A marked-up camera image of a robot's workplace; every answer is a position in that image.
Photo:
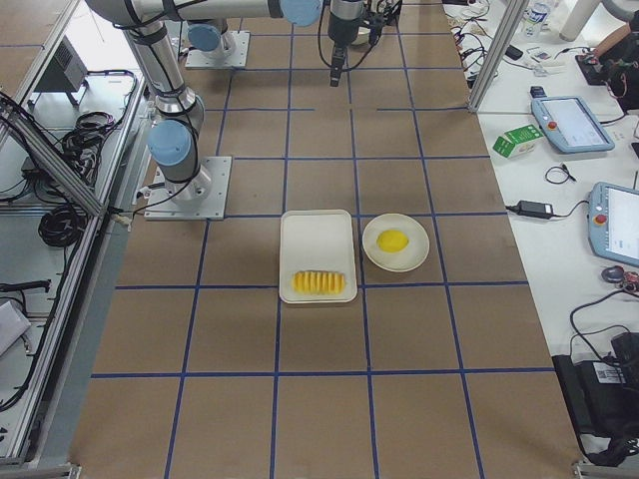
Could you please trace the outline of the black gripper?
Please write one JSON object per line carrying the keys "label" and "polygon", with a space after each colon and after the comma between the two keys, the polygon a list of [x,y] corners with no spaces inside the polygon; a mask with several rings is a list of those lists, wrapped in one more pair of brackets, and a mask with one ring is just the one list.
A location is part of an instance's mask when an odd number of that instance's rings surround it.
{"label": "black gripper", "polygon": [[329,85],[337,87],[345,63],[345,47],[358,35],[364,15],[362,0],[330,0],[327,32],[334,45],[331,52]]}

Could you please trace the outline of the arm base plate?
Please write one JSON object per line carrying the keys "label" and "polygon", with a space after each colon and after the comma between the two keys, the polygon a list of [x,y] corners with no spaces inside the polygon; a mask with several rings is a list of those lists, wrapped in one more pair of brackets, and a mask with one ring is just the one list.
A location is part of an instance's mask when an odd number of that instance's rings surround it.
{"label": "arm base plate", "polygon": [[203,157],[199,173],[183,190],[182,186],[167,182],[159,167],[155,183],[145,198],[151,204],[143,210],[149,221],[220,221],[225,217],[232,158]]}
{"label": "arm base plate", "polygon": [[191,50],[185,67],[191,70],[245,69],[249,53],[249,31],[228,31],[212,51]]}

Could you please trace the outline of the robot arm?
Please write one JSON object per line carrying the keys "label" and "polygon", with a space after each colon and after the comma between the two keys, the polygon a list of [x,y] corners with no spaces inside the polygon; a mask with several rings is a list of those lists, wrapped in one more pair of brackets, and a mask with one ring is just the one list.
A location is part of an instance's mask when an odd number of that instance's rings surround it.
{"label": "robot arm", "polygon": [[196,30],[190,42],[201,51],[223,49],[229,18],[284,18],[308,26],[323,15],[324,1],[89,1],[103,19],[121,29],[149,87],[161,120],[148,137],[160,167],[168,199],[198,201],[212,186],[199,158],[198,136],[204,121],[202,99],[187,86],[165,25],[187,22]]}
{"label": "robot arm", "polygon": [[226,19],[190,22],[188,39],[192,47],[210,54],[230,55],[235,49]]}

